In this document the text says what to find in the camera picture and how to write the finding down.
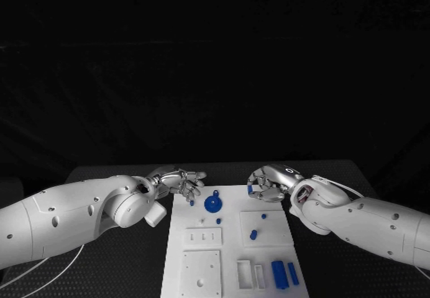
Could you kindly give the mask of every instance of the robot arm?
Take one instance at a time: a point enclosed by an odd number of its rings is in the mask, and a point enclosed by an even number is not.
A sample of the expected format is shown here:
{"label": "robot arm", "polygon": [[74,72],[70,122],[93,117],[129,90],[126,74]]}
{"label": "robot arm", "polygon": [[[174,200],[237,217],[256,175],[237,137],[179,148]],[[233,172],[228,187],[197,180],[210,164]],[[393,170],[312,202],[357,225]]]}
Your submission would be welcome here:
{"label": "robot arm", "polygon": [[143,218],[155,227],[166,215],[156,201],[161,191],[191,200],[205,176],[179,170],[148,178],[93,179],[52,187],[0,209],[0,269],[74,250]]}
{"label": "robot arm", "polygon": [[272,188],[249,189],[250,196],[270,202],[290,194],[290,213],[312,231],[321,235],[334,232],[371,253],[430,269],[430,215],[368,197],[353,201],[327,179],[296,175],[301,173],[283,165],[264,166],[252,177]]}

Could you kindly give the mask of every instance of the blue object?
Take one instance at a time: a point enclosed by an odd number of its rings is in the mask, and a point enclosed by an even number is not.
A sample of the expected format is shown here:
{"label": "blue object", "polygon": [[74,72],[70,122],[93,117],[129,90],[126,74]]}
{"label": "blue object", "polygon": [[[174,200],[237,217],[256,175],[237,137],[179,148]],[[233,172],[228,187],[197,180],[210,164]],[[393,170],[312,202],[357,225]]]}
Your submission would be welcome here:
{"label": "blue object", "polygon": [[252,240],[256,240],[256,238],[257,238],[257,231],[256,230],[253,230],[250,238],[252,238]]}
{"label": "blue object", "polygon": [[223,208],[223,200],[220,199],[220,192],[215,190],[214,195],[205,199],[205,209],[211,213],[217,213]]}
{"label": "blue object", "polygon": [[290,270],[290,275],[292,275],[292,280],[293,280],[293,285],[299,285],[299,279],[298,279],[298,274],[296,274],[296,269],[295,269],[295,264],[289,263],[289,270]]}
{"label": "blue object", "polygon": [[276,278],[276,288],[285,290],[290,287],[288,280],[288,273],[285,272],[283,261],[272,262],[273,276]]}

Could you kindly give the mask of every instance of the black table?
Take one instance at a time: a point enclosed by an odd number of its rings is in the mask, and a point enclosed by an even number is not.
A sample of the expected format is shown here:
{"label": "black table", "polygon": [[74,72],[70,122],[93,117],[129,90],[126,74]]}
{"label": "black table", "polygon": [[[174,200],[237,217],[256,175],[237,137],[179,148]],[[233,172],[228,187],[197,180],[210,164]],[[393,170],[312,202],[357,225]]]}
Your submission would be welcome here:
{"label": "black table", "polygon": [[[182,164],[189,171],[207,171],[205,184],[246,184],[252,172],[270,162]],[[350,160],[285,161],[308,177],[319,174],[348,185],[365,196],[377,197],[363,173]],[[67,183],[126,174],[145,176],[159,165],[83,166]],[[80,258],[60,279],[34,297],[159,297],[165,270],[166,246],[172,214],[169,195],[161,200],[168,216],[152,228],[142,220],[130,228],[109,230],[86,245]],[[289,210],[290,200],[283,201]],[[309,290],[315,297],[430,297],[430,281],[410,265],[378,257],[350,245],[331,233],[314,233],[288,213],[296,252]],[[0,290],[2,297],[22,297],[62,271],[77,249],[54,257],[19,280]],[[11,268],[12,280],[37,262]]]}

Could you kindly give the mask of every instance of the black curtain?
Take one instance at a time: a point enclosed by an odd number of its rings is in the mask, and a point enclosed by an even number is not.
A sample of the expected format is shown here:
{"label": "black curtain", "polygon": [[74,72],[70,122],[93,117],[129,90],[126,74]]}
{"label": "black curtain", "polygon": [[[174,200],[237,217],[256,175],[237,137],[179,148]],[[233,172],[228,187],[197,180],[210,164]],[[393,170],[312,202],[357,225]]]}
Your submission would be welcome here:
{"label": "black curtain", "polygon": [[430,211],[428,3],[3,13],[0,176],[26,195],[80,165],[348,158],[386,200]]}

